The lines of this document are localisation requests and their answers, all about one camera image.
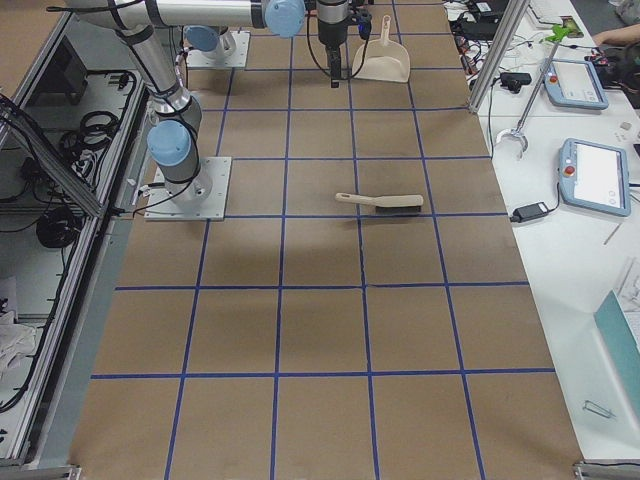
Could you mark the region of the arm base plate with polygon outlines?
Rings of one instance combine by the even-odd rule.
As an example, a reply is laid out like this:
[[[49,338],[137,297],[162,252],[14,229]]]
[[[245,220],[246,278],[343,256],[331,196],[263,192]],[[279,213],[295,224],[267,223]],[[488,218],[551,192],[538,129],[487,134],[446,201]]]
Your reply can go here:
[[[227,31],[215,50],[191,50],[187,66],[194,70],[244,69],[247,64],[251,34],[247,31]]]
[[[231,157],[203,157],[200,172],[190,186],[181,193],[183,186],[169,183],[156,168],[154,181],[163,186],[154,188],[149,195],[150,208],[144,217],[150,221],[223,221],[226,212]]]

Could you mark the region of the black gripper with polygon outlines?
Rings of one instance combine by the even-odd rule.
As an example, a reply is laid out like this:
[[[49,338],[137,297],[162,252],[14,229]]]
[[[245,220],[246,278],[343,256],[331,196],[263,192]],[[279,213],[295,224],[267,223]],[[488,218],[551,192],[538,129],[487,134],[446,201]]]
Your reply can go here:
[[[329,0],[316,1],[318,38],[325,47],[332,89],[340,86],[340,80],[348,80],[358,75],[364,65],[364,59],[354,62],[351,73],[342,76],[342,57],[340,47],[347,41],[348,29],[358,28],[360,38],[367,50],[371,30],[372,16],[365,7],[365,1]]]

